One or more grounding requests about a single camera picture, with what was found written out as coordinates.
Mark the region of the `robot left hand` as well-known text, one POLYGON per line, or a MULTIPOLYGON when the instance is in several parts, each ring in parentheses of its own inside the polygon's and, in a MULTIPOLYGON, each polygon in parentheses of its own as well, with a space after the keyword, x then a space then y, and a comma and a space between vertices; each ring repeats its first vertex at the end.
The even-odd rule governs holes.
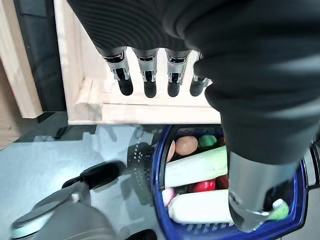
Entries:
POLYGON ((228 151, 229 211, 237 228, 266 221, 266 198, 289 180, 320 126, 317 0, 71 0, 98 51, 168 36, 202 53, 228 151))

